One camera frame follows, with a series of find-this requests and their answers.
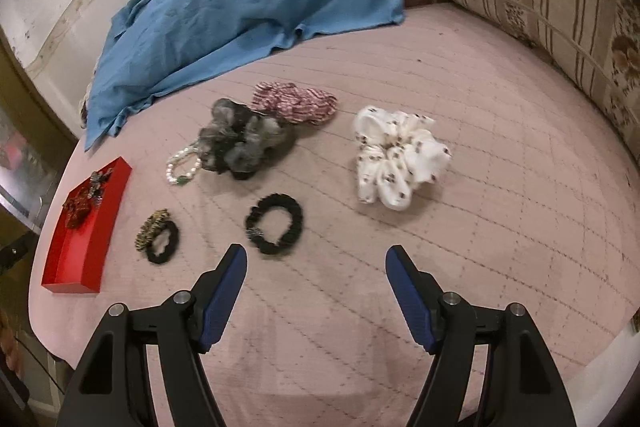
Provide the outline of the white cherry print scrunchie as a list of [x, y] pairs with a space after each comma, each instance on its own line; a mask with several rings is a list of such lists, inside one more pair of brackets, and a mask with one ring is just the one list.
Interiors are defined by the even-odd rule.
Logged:
[[434, 124], [430, 117], [400, 110], [360, 110], [354, 120], [360, 202], [404, 211], [414, 191], [438, 180], [450, 163], [451, 150], [434, 137]]

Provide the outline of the grey sheer scrunchie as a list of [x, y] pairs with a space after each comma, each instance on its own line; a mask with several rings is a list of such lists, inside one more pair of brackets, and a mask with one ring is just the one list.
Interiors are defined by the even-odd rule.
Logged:
[[198, 132], [196, 153], [203, 169], [248, 180], [288, 153], [295, 140], [296, 129], [285, 120], [220, 98]]

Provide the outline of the red white striped scrunchie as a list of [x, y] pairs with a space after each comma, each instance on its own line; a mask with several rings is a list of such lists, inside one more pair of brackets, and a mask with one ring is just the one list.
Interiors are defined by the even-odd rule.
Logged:
[[250, 106], [290, 124], [325, 124], [337, 111], [337, 98], [317, 88], [298, 87], [294, 82], [266, 81], [256, 84]]

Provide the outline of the red tray box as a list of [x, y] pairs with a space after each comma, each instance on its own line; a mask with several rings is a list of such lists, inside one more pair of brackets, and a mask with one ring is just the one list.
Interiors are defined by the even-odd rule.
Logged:
[[[113, 172], [104, 188], [102, 202], [99, 206], [91, 203], [90, 215], [79, 228], [66, 229], [66, 212], [61, 210], [41, 277], [42, 287], [52, 293], [96, 294], [100, 291], [106, 253], [131, 173], [131, 167], [122, 157], [96, 171], [107, 168]], [[78, 195], [88, 197], [89, 185], [90, 176], [74, 187], [66, 199]]]

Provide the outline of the gold black scrunchie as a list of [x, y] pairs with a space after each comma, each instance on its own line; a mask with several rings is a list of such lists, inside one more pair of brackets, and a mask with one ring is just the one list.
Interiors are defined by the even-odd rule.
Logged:
[[170, 214], [167, 209], [154, 211], [152, 215], [144, 221], [134, 240], [134, 247], [136, 247], [137, 251], [145, 251], [146, 247], [151, 245], [157, 236], [167, 228], [169, 220]]

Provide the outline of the dark red dotted scrunchie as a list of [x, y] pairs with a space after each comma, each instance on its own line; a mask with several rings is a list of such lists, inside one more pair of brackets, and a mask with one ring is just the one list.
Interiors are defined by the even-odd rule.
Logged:
[[77, 229], [90, 215], [92, 209], [91, 200], [87, 196], [80, 195], [68, 198], [64, 202], [63, 209], [66, 212], [65, 228], [70, 230]]

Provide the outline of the dark sequin scrunchie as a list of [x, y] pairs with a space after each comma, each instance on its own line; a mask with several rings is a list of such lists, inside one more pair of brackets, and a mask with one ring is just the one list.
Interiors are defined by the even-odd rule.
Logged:
[[107, 168], [91, 173], [88, 199], [93, 205], [99, 206], [101, 204], [104, 188], [106, 187], [107, 181], [111, 178], [112, 172], [112, 168]]

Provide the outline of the pink quilted bedspread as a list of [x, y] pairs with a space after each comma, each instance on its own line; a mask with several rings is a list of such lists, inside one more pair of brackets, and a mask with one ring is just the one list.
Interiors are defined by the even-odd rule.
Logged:
[[[299, 132], [253, 179], [201, 172], [172, 186], [166, 162], [208, 123], [218, 98], [255, 84], [332, 92], [334, 118]], [[452, 159], [403, 212], [364, 205], [352, 122], [374, 105], [430, 116]], [[96, 295], [41, 285], [67, 193], [117, 157], [131, 167]], [[639, 306], [639, 171], [608, 121], [534, 50], [448, 4], [399, 26], [317, 38], [168, 96], [93, 152], [75, 150], [37, 247], [32, 330], [76, 363], [111, 303], [155, 306], [212, 269], [259, 199], [293, 196], [302, 236], [283, 257], [250, 249], [224, 335], [203, 360], [231, 426], [401, 426], [430, 357], [386, 280], [387, 248], [405, 247], [469, 303], [526, 306], [564, 378], [606, 348]], [[145, 251], [134, 240], [159, 209], [170, 220]]]

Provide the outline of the brown window frame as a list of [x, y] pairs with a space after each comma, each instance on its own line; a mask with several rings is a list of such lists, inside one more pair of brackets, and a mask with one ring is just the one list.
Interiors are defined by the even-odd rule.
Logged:
[[77, 139], [1, 38], [1, 245], [38, 235]]

